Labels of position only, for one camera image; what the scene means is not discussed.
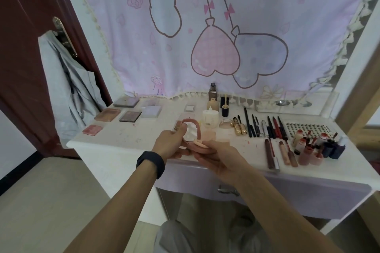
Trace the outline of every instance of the pink bottle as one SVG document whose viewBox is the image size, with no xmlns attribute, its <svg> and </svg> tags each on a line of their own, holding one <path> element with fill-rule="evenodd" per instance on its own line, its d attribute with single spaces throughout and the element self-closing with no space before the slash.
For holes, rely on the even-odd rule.
<svg viewBox="0 0 380 253">
<path fill-rule="evenodd" d="M 314 149 L 311 148 L 311 146 L 306 146 L 298 158 L 298 164 L 304 165 L 304 166 L 309 165 L 310 158 L 313 154 L 313 151 L 314 151 Z"/>
</svg>

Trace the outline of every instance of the hand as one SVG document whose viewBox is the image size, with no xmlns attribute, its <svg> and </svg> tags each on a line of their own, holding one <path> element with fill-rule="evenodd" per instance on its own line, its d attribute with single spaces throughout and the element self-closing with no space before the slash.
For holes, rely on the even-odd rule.
<svg viewBox="0 0 380 253">
<path fill-rule="evenodd" d="M 223 182 L 236 187 L 241 172 L 250 166 L 248 162 L 235 147 L 227 143 L 216 141 L 203 141 L 202 143 L 217 152 L 214 154 L 194 152 L 195 159 L 201 165 L 213 171 Z"/>
<path fill-rule="evenodd" d="M 181 158 L 182 155 L 190 155 L 190 150 L 179 148 L 179 146 L 186 147 L 186 143 L 183 142 L 182 139 L 186 131 L 186 124 L 182 124 L 178 131 L 162 131 L 156 139 L 156 143 L 154 144 L 152 151 L 161 156 L 165 164 L 170 158 L 178 159 Z"/>
</svg>

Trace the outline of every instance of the door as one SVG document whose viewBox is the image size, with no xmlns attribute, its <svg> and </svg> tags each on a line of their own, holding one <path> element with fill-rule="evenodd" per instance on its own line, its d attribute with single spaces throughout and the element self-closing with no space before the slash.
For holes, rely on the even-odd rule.
<svg viewBox="0 0 380 253">
<path fill-rule="evenodd" d="M 52 18 L 65 25 L 78 61 L 95 72 L 103 100 L 111 98 L 69 0 L 1 0 L 0 109 L 44 155 L 78 156 L 62 149 L 54 126 L 37 38 L 55 30 Z"/>
</svg>

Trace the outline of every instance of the black wristband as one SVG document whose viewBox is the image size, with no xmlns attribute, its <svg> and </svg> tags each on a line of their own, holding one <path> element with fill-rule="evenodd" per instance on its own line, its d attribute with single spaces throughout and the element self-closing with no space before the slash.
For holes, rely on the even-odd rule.
<svg viewBox="0 0 380 253">
<path fill-rule="evenodd" d="M 143 154 L 137 159 L 136 168 L 144 161 L 149 160 L 153 162 L 157 167 L 157 179 L 161 177 L 161 175 L 165 171 L 165 163 L 162 157 L 156 152 L 152 151 L 144 151 Z"/>
</svg>

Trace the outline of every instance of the drawer handle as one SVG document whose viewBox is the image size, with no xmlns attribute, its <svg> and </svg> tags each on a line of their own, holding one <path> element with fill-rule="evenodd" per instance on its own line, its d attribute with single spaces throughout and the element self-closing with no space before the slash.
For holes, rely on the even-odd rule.
<svg viewBox="0 0 380 253">
<path fill-rule="evenodd" d="M 222 185 L 219 185 L 218 192 L 221 193 L 221 194 L 234 194 L 237 197 L 240 196 L 240 193 L 236 189 L 230 190 L 230 189 L 227 189 L 227 188 L 222 188 Z"/>
</svg>

